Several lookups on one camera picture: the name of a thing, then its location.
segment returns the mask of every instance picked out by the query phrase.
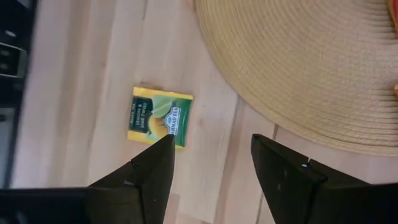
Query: woven placemat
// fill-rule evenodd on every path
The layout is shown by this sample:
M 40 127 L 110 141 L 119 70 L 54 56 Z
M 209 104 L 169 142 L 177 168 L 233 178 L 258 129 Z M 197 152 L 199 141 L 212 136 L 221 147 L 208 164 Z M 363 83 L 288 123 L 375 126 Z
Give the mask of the woven placemat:
M 216 64 L 276 124 L 398 155 L 398 40 L 384 0 L 196 0 Z

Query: yellow tea packet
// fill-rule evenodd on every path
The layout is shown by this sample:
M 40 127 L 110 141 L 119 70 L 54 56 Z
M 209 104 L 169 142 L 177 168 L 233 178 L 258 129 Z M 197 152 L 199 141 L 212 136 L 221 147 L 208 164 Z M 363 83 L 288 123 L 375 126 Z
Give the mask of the yellow tea packet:
M 192 100 L 192 95 L 135 87 L 128 139 L 153 144 L 174 134 L 176 146 L 184 148 Z

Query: round placemat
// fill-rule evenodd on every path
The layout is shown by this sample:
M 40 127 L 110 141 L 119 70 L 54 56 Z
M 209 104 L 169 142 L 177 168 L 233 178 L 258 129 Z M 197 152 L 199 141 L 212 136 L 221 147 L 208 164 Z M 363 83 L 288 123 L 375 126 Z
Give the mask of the round placemat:
M 227 81 L 313 142 L 398 155 L 398 40 L 385 0 L 196 0 Z

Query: light wood grain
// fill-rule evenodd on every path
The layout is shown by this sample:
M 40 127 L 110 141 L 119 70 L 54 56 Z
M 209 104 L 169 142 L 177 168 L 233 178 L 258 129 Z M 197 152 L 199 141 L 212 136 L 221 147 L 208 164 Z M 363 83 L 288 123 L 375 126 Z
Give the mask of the light wood grain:
M 193 218 L 189 215 L 180 213 L 177 217 L 175 224 L 209 224 L 209 223 Z
M 85 186 L 116 1 L 92 1 L 78 66 L 62 185 Z
M 125 164 L 146 144 L 127 140 L 134 69 L 142 37 L 145 0 L 118 0 L 100 106 L 91 141 L 88 183 Z
M 240 99 L 231 133 L 215 223 L 257 222 L 262 190 L 252 162 L 251 136 L 259 133 L 272 138 L 274 130 L 274 123 L 264 119 Z
M 267 200 L 264 196 L 262 196 L 261 199 L 261 208 L 257 224 L 275 224 L 274 218 L 269 210 Z
M 194 95 L 172 192 L 182 213 L 213 222 L 238 97 L 211 60 L 188 1 L 148 1 L 134 79 Z
M 177 222 L 179 205 L 180 205 L 180 196 L 175 194 L 170 194 L 169 201 L 167 202 L 167 209 L 163 224 L 175 224 Z
M 53 185 L 58 113 L 73 11 L 71 1 L 38 5 L 32 65 L 22 107 L 13 167 L 13 187 Z

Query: brand logo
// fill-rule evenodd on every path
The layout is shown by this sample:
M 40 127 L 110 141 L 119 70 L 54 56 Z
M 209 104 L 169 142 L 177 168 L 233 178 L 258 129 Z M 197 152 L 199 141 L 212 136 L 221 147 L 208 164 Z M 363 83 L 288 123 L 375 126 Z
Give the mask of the brand logo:
M 181 113 L 181 108 L 178 107 L 172 107 L 170 110 L 170 113 L 166 116 L 166 126 L 167 129 L 169 130 L 169 134 L 178 134 L 178 124 L 180 122 L 180 113 Z

